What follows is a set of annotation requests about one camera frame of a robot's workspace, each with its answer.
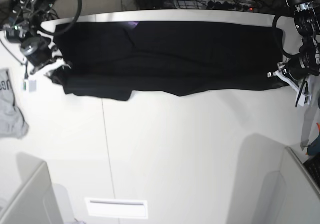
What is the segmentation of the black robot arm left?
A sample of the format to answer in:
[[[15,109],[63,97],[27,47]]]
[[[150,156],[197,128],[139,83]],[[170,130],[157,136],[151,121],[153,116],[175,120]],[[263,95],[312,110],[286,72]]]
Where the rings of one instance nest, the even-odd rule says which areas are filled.
[[[281,53],[287,58],[279,62],[278,71],[269,73],[268,76],[278,76],[291,87],[299,88],[307,85],[307,78],[311,75],[320,75],[320,44],[317,36],[320,34],[319,17],[315,11],[317,0],[286,0],[287,6],[293,10],[294,24],[302,37],[302,46],[297,54],[290,54],[284,50],[283,42],[277,35],[277,23],[280,14],[273,19],[273,35]]]

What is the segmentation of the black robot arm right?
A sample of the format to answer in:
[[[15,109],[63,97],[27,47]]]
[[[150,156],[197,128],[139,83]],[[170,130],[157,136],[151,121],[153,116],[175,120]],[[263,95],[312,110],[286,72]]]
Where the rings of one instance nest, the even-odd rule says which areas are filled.
[[[50,47],[51,39],[41,33],[57,37],[74,27],[82,11],[82,0],[77,0],[77,11],[73,20],[61,31],[50,32],[41,24],[48,18],[57,0],[19,0],[8,17],[8,23],[3,26],[4,34],[10,43],[20,46],[20,51],[28,63],[33,65],[31,75],[44,67],[62,60],[62,56],[53,56],[58,51],[57,46]]]

